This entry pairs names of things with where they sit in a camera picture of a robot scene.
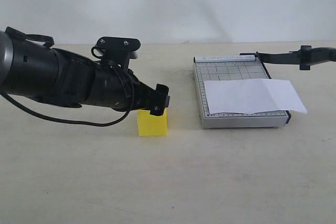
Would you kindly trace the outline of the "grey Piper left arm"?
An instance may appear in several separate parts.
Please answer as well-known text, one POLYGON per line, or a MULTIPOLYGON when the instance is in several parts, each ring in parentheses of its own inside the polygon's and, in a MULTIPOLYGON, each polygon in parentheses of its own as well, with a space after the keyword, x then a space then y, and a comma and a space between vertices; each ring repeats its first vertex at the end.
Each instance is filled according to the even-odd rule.
POLYGON ((7 27, 1 32, 1 91, 64 108, 90 105, 160 116, 169 106, 168 86, 151 88, 129 68, 140 46, 136 38, 103 36, 88 58, 55 47, 50 36, 7 27))

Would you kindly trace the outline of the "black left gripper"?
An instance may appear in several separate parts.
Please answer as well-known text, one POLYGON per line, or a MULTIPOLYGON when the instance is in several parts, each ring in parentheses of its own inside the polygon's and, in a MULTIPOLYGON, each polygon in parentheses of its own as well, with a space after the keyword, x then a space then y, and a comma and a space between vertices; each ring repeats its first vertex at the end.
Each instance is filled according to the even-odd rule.
POLYGON ((133 74, 125 75, 118 67, 96 64, 89 92, 89 104, 116 111, 149 108, 153 116, 162 116, 169 107, 169 87, 157 83, 151 88, 133 74))

